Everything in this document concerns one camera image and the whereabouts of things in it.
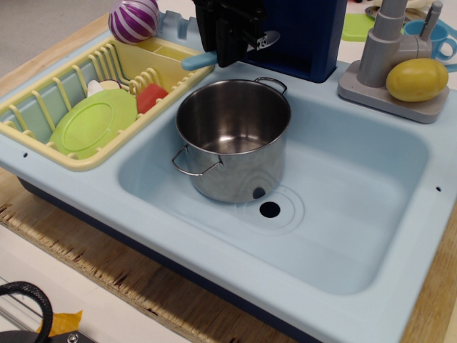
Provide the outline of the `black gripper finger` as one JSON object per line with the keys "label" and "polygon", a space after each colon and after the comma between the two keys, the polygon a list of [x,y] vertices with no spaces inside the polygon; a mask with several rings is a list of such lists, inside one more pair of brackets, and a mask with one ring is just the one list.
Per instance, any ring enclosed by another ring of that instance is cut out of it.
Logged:
{"label": "black gripper finger", "polygon": [[215,1],[195,0],[196,19],[205,52],[216,50],[216,20],[218,5]]}
{"label": "black gripper finger", "polygon": [[216,54],[220,67],[243,59],[249,48],[259,50],[266,44],[263,19],[225,16],[216,22]]}

